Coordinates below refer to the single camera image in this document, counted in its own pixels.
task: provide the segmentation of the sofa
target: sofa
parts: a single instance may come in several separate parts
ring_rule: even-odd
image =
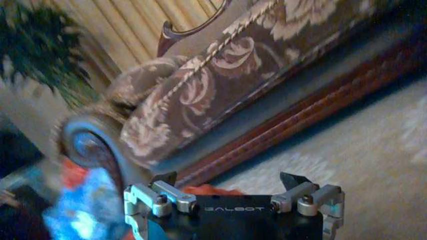
[[[106,168],[119,191],[173,171],[181,188],[209,182],[425,66],[422,9],[226,0],[198,29],[166,23],[158,58],[57,124],[55,159]]]

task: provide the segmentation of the fabric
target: fabric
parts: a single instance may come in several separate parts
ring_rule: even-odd
[[[53,239],[122,239],[130,226],[125,223],[121,196],[109,172],[93,168],[83,184],[63,189],[55,206],[43,212]]]
[[[189,186],[182,190],[185,193],[194,195],[245,195],[239,190],[225,190],[215,188],[210,184],[203,184],[202,186]]]
[[[186,56],[161,57],[123,73],[111,84],[99,102],[75,110],[59,119],[51,132],[53,159],[63,159],[62,131],[71,117],[85,114],[102,114],[125,123],[137,106],[186,63]]]
[[[63,161],[61,179],[65,187],[77,189],[86,181],[90,170],[75,164],[69,158]]]
[[[135,108],[167,77],[187,62],[189,57],[159,57],[123,73],[105,94],[107,101]]]
[[[129,157],[151,168],[390,7],[372,0],[263,0],[161,84],[125,123]]]

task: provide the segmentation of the decorative cord trim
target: decorative cord trim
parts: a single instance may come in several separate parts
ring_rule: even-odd
[[[171,96],[174,95],[174,93],[177,93],[177,91],[182,88],[182,86],[185,85],[185,83],[190,80],[190,78],[199,72],[199,70],[207,65],[207,63],[211,61],[211,59],[214,58],[214,56],[221,52],[221,50],[230,44],[230,42],[235,39],[235,37],[238,36],[239,33],[242,33],[242,31],[250,26],[251,23],[254,23],[266,13],[267,11],[270,11],[275,5],[281,2],[281,0],[274,0],[271,1],[267,6],[259,11],[259,13],[257,15],[253,15],[250,20],[238,27],[238,29],[233,32],[233,34],[227,37],[227,39],[225,40],[225,42],[217,47],[217,49],[207,55],[206,59],[201,62],[201,64],[195,67],[195,69],[189,72],[183,79],[179,81],[179,83],[174,86],[174,88],[167,92],[167,94],[163,96],[163,98],[153,105],[153,107],[150,108],[150,112],[147,112],[147,114],[153,113],[159,106],[162,106],[163,103],[166,103]]]

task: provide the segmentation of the floor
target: floor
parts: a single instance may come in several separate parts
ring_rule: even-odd
[[[278,194],[281,171],[342,186],[337,239],[426,239],[427,75],[402,79],[213,183]]]

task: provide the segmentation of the sofa arm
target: sofa arm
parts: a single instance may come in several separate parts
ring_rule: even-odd
[[[149,183],[154,177],[125,157],[119,140],[122,127],[113,117],[87,113],[69,118],[61,134],[63,153],[86,168],[103,167],[119,192],[130,184]]]

